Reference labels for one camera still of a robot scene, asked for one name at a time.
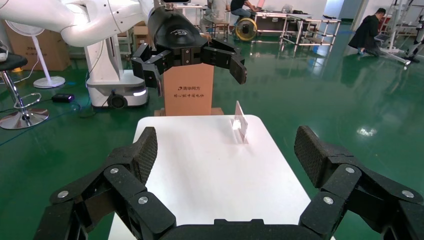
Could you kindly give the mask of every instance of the green epoxy floor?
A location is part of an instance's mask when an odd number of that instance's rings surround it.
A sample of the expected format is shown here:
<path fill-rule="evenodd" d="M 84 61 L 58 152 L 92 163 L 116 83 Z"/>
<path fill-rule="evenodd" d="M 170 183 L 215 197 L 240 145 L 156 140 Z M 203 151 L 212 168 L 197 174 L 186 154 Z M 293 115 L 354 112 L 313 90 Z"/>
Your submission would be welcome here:
<path fill-rule="evenodd" d="M 239 100 L 245 114 L 260 117 L 310 197 L 317 190 L 293 152 L 299 125 L 310 126 L 371 170 L 424 195 L 424 63 L 404 70 L 385 58 L 346 55 L 350 35 L 344 31 L 349 27 L 341 27 L 329 55 L 324 47 L 305 47 L 293 58 L 291 45 L 279 53 L 278 44 L 237 43 L 246 58 L 247 83 L 238 85 L 227 70 L 216 68 L 213 107 L 233 114 Z M 74 61 L 67 70 L 51 73 L 65 77 L 67 85 L 38 92 L 43 99 L 73 93 L 84 107 L 86 72 L 84 61 Z M 35 72 L 16 86 L 22 95 L 29 94 L 42 76 Z M 78 117 L 76 105 L 42 102 L 37 107 L 48 108 L 49 121 L 29 130 L 0 129 L 1 239 L 32 239 L 53 191 L 99 167 L 113 148 L 130 144 L 138 120 L 164 105 L 154 90 L 149 95 L 146 108 L 101 110 L 87 119 Z M 9 93 L 0 85 L 0 110 L 11 107 Z M 111 216 L 105 218 L 90 239 L 107 239 L 111 222 Z M 335 236 L 380 239 L 353 213 Z"/>

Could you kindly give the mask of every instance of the white fan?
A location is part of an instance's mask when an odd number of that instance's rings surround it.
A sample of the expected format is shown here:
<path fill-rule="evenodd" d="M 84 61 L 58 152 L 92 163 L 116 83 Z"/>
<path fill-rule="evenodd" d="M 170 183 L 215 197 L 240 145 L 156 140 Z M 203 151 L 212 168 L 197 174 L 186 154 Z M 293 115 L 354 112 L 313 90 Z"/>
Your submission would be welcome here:
<path fill-rule="evenodd" d="M 40 78 L 34 81 L 34 87 L 39 89 L 51 89 L 63 85 L 65 83 L 65 78 L 61 76 L 50 77 L 49 71 L 47 70 L 46 63 L 44 62 L 43 54 L 40 50 L 39 41 L 37 40 L 37 35 L 40 35 L 44 29 L 36 26 L 24 25 L 12 21 L 6 21 L 7 25 L 15 32 L 20 35 L 32 37 L 34 42 L 35 49 L 37 50 L 38 59 L 41 63 L 42 69 L 44 71 L 45 77 Z"/>

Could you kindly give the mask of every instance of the person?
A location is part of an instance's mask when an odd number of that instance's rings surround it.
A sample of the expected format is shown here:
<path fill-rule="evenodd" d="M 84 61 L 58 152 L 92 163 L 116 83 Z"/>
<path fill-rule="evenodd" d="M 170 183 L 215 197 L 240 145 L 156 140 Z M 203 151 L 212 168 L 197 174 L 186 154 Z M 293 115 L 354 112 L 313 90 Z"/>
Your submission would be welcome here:
<path fill-rule="evenodd" d="M 379 34 L 379 23 L 385 14 L 386 10 L 379 8 L 374 15 L 367 16 L 356 30 L 349 46 L 357 49 L 359 55 L 364 55 L 365 52 L 374 56 L 381 55 L 374 38 Z"/>
<path fill-rule="evenodd" d="M 232 0 L 230 6 L 231 14 L 242 18 L 250 18 L 252 14 L 243 9 L 243 5 L 249 7 L 253 12 L 257 11 L 255 6 L 253 6 L 248 0 Z"/>
<path fill-rule="evenodd" d="M 200 31 L 210 39 L 206 26 L 212 23 L 224 22 L 226 10 L 230 7 L 227 4 L 227 0 L 207 0 L 207 6 L 210 9 L 206 10 L 205 17 L 200 20 Z"/>

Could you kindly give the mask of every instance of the chair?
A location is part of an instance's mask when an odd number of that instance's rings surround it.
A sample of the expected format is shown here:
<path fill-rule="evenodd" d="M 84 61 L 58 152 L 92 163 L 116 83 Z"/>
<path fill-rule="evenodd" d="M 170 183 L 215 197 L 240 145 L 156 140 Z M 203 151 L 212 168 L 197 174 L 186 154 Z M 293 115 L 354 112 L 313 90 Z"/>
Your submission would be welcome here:
<path fill-rule="evenodd" d="M 12 100 L 14 102 L 14 108 L 17 109 L 16 112 L 0 119 L 0 127 L 3 129 L 24 129 L 36 124 L 41 123 L 49 117 L 49 111 L 42 108 L 28 108 L 41 99 L 40 93 L 31 93 L 26 96 L 21 97 L 18 93 L 18 90 L 8 74 L 8 71 L 11 71 L 16 68 L 21 68 L 28 63 L 27 59 L 23 56 L 9 53 L 7 60 L 0 62 L 0 77 L 3 79 L 4 84 L 7 86 Z M 24 105 L 23 99 L 30 96 L 38 96 L 38 99 L 32 103 Z"/>
<path fill-rule="evenodd" d="M 217 37 L 217 28 L 219 29 L 220 27 L 223 27 L 223 31 L 224 31 L 223 39 L 228 41 L 228 32 L 229 32 L 229 27 L 230 27 L 229 22 L 216 22 L 216 23 L 213 22 L 212 23 L 212 38 Z"/>

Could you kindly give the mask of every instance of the black jacket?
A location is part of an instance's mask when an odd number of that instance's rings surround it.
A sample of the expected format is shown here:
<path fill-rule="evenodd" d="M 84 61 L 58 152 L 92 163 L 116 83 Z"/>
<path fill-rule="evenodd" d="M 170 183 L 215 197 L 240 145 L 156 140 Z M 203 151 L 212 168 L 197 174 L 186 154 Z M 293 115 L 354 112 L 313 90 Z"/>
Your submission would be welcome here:
<path fill-rule="evenodd" d="M 349 46 L 352 48 L 366 48 L 373 49 L 376 47 L 376 41 L 374 37 L 379 34 L 379 19 L 375 15 L 367 16 L 358 29 L 352 40 L 349 42 Z"/>

